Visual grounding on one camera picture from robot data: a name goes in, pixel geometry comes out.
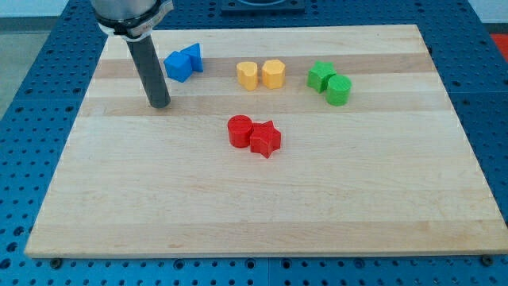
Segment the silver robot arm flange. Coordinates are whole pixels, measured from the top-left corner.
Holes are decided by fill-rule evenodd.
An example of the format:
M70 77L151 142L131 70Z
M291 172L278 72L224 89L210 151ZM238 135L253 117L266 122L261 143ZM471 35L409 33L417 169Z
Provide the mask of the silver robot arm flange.
M90 0L98 27L108 37L141 41L174 9L172 0Z

